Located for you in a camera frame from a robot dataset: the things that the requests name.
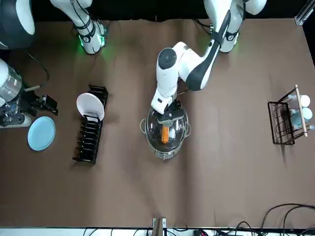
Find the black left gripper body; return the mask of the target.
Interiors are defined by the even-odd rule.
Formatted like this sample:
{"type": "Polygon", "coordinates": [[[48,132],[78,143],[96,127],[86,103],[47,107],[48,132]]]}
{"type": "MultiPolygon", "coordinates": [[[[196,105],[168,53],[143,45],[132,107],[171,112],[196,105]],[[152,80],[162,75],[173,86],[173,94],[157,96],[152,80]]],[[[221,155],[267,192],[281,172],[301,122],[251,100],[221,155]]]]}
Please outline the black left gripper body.
{"type": "Polygon", "coordinates": [[[173,123],[184,117],[184,110],[181,102],[175,100],[170,106],[166,108],[163,115],[158,115],[157,121],[163,126],[172,126],[173,123]]]}

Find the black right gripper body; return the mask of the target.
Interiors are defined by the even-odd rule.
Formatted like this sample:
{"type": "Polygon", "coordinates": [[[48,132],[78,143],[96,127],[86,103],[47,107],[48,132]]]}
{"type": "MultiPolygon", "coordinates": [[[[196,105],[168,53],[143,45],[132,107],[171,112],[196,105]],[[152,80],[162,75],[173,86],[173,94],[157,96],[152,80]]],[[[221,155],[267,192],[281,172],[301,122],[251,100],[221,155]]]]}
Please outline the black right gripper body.
{"type": "Polygon", "coordinates": [[[38,98],[34,91],[22,92],[21,95],[21,112],[33,117],[37,116],[37,109],[40,107],[38,98]]]}

